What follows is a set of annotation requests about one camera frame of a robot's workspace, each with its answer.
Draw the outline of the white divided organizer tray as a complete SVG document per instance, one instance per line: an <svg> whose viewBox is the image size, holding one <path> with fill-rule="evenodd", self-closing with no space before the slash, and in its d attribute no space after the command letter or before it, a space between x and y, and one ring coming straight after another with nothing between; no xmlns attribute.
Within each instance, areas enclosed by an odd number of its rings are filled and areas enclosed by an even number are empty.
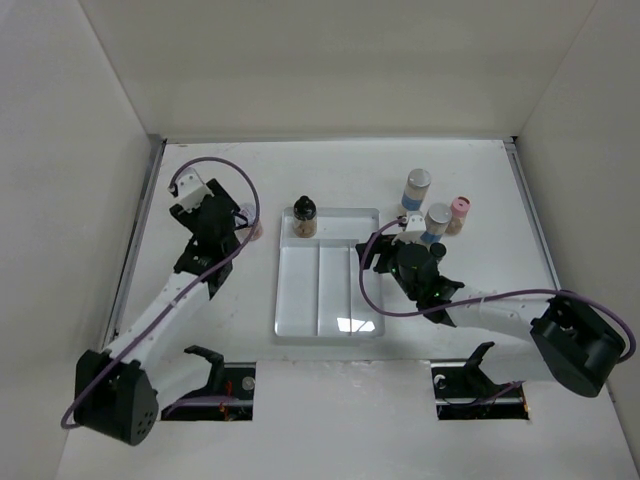
<svg viewBox="0 0 640 480"><path fill-rule="evenodd" d="M363 243L380 226L375 208L321 208L311 238L295 235L291 207L281 217L274 333L283 342L340 345L378 338L385 317L359 288Z"/></svg>

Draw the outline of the white-cap orange-label spice jar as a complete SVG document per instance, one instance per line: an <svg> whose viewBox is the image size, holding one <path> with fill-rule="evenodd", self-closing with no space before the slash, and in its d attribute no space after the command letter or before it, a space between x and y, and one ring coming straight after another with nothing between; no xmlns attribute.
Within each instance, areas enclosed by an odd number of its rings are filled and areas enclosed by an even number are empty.
<svg viewBox="0 0 640 480"><path fill-rule="evenodd" d="M262 225L256 218L256 207L253 203L242 203L235 215L235 234L240 242L249 239L258 240L263 233Z"/></svg>

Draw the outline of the right aluminium table rail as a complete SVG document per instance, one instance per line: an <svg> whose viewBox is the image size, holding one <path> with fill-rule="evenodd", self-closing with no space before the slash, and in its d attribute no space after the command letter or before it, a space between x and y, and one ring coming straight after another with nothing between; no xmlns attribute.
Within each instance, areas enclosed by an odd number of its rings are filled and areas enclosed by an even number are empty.
<svg viewBox="0 0 640 480"><path fill-rule="evenodd" d="M511 166L511 170L513 176L515 178L516 184L518 186L518 190L520 192L521 199L524 204L524 208L528 217L529 224L532 228L535 243L539 254L541 255L544 261L544 269L546 275L551 283L551 285L555 289L561 289L561 282L558 277L552 256L551 251L549 249L548 242L546 240L535 204L531 194L531 190L529 188L525 172L520 160L519 152L516 145L516 137L507 137L503 140L503 145L505 147L505 151L507 157L509 159L509 164Z"/></svg>

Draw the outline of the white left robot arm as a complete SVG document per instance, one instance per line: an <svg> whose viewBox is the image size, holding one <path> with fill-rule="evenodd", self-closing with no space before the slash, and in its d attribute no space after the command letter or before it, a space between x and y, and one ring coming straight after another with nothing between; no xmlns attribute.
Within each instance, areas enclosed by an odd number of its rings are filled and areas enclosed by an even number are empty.
<svg viewBox="0 0 640 480"><path fill-rule="evenodd" d="M197 174L183 177L175 194L170 214L191 237L167 283L125 333L76 364L76 424L131 446L183 397L198 394L215 405L233 399L222 354L189 345L178 359L164 355L231 274L240 207L217 180Z"/></svg>

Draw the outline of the aluminium table rail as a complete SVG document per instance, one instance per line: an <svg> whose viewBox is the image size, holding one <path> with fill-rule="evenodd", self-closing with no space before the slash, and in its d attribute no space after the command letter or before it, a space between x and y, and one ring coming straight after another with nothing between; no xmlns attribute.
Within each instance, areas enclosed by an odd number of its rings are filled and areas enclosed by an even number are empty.
<svg viewBox="0 0 640 480"><path fill-rule="evenodd" d="M149 159L146 162L145 175L143 178L140 195L133 219L131 234L127 243L124 263L120 271L114 300L107 319L107 323L99 342L100 347L106 346L119 334L123 312L126 307L134 269L138 259L140 246L147 223L155 186L157 183L159 170L162 164L167 140L159 134L150 134Z"/></svg>
<svg viewBox="0 0 640 480"><path fill-rule="evenodd" d="M520 160L519 152L516 145L516 137L507 137L503 140L503 145L505 147L505 151L507 157L509 159L509 164L511 166L511 170L513 176L515 178L516 184L518 186L518 190L520 192L521 199L524 204L524 208L528 217L529 224L532 228L535 243L539 254L541 255L544 261L544 269L546 275L551 283L551 285L555 289L561 289L561 282L558 277L552 256L551 251L549 249L548 242L546 240L535 204L531 194L531 190L529 188L525 172Z"/></svg>

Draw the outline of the black-cap brown spice bottle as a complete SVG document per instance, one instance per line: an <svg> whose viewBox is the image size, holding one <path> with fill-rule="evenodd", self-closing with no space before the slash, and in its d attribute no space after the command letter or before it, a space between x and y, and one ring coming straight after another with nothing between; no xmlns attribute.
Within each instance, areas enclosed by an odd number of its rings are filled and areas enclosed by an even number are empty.
<svg viewBox="0 0 640 480"><path fill-rule="evenodd" d="M293 231L300 238L311 238L317 231L317 207L306 195L301 196L293 205Z"/></svg>

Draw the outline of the black flip-lid small jar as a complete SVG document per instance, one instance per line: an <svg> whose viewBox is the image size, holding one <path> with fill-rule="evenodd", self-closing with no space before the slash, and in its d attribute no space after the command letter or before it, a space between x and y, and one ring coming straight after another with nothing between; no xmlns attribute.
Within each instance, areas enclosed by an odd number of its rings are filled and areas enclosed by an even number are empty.
<svg viewBox="0 0 640 480"><path fill-rule="evenodd" d="M429 247L431 256L439 263L447 254L447 248L440 242L434 242Z"/></svg>

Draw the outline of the left aluminium table rail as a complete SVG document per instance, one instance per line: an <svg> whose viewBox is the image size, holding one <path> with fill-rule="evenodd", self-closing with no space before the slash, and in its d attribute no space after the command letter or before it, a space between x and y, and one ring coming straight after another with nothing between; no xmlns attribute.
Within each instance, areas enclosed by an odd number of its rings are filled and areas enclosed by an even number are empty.
<svg viewBox="0 0 640 480"><path fill-rule="evenodd" d="M157 183L159 170L162 164L167 140L159 134L150 134L149 159L146 162L145 175L143 178L140 195L133 219L131 234L127 243L124 263L120 271L114 300L107 319L107 323L99 342L100 347L106 346L119 334L123 312L126 307L134 269L138 259L140 246L147 223L155 186Z"/></svg>

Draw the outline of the silver-cap blue-label near bottle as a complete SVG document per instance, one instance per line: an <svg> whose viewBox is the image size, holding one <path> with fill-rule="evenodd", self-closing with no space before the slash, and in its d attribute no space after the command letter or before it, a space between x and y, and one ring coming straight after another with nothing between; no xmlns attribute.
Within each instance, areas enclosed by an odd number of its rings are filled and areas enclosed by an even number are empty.
<svg viewBox="0 0 640 480"><path fill-rule="evenodd" d="M421 242L427 246L438 243L446 232L451 219L452 211L449 205L446 203L432 204L424 217L425 231L420 236Z"/></svg>

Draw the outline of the silver-cap blue-label far bottle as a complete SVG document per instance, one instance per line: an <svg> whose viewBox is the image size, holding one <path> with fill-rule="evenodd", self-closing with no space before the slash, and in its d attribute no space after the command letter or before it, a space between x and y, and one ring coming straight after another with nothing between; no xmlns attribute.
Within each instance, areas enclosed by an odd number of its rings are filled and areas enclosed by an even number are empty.
<svg viewBox="0 0 640 480"><path fill-rule="evenodd" d="M409 172L399 208L402 214L420 211L431 185L430 173L422 168L416 168Z"/></svg>

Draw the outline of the pink-cap spice bottle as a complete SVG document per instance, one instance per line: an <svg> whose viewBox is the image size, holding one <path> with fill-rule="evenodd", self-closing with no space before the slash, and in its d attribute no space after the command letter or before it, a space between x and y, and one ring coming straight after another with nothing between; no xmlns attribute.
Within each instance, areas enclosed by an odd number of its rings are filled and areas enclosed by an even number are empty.
<svg viewBox="0 0 640 480"><path fill-rule="evenodd" d="M467 197L458 196L450 204L451 220L447 226L447 235L457 235L461 232L467 215L471 207L471 202Z"/></svg>

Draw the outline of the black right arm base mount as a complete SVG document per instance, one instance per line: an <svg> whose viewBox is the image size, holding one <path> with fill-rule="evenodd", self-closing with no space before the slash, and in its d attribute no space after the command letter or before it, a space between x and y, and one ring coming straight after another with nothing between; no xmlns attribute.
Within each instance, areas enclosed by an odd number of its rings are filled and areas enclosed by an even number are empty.
<svg viewBox="0 0 640 480"><path fill-rule="evenodd" d="M463 387L469 398L486 399L499 391L499 386L480 369L484 356L494 346L493 341L481 343L462 368Z"/></svg>

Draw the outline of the silver-cap blue-label bottle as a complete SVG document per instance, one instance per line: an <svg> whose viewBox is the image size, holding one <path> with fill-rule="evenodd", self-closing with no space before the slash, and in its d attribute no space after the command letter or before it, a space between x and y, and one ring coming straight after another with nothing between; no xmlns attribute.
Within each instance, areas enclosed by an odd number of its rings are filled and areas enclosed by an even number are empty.
<svg viewBox="0 0 640 480"><path fill-rule="evenodd" d="M430 173L422 168L416 168L409 172L399 208L402 214L420 211L431 185Z"/></svg>
<svg viewBox="0 0 640 480"><path fill-rule="evenodd" d="M421 242L427 246L438 243L446 232L451 219L452 211L449 205L446 203L432 204L424 217L425 231L420 236Z"/></svg>

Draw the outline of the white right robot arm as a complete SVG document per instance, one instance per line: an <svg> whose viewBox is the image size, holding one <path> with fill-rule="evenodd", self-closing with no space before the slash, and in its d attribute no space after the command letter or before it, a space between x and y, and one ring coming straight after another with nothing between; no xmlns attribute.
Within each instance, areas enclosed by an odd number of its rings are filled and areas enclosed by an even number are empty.
<svg viewBox="0 0 640 480"><path fill-rule="evenodd" d="M474 328L514 339L501 348L493 340L476 347L460 368L476 397L508 385L555 380L583 397L597 396L632 342L596 308L568 291L534 289L489 294L439 271L441 243L425 246L371 236L356 247L359 270L389 274L414 303L415 316L450 328Z"/></svg>

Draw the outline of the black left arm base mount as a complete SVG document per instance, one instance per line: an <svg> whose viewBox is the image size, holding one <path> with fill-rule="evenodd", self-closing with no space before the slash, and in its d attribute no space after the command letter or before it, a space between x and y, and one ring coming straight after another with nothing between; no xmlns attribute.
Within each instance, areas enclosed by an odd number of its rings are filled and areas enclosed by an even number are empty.
<svg viewBox="0 0 640 480"><path fill-rule="evenodd" d="M206 382L200 388L190 391L187 398L228 395L225 360L222 354L197 345L187 347L184 353L200 357L209 364Z"/></svg>

